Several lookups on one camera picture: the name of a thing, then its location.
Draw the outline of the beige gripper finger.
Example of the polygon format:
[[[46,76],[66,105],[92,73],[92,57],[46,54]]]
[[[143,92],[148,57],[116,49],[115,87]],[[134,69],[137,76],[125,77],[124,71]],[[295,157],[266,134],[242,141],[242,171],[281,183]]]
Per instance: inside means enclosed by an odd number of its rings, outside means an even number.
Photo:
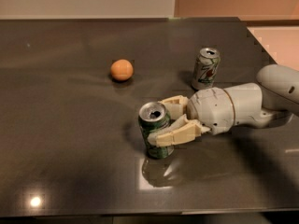
[[[147,140],[156,147],[169,147],[193,141],[210,129],[197,119],[187,119],[186,115],[179,117],[169,127],[151,133]]]
[[[187,97],[178,95],[163,99],[161,104],[165,106],[171,119],[178,119],[186,113],[188,101]]]

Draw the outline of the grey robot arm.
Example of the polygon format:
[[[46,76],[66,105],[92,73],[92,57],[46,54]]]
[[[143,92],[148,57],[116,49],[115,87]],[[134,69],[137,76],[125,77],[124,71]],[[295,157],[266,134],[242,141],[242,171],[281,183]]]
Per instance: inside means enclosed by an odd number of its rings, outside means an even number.
[[[226,133],[234,126],[278,127],[299,116],[299,71],[271,64],[254,83],[200,90],[190,98],[173,96],[161,104],[175,122],[149,135],[156,147],[185,144],[203,133]]]

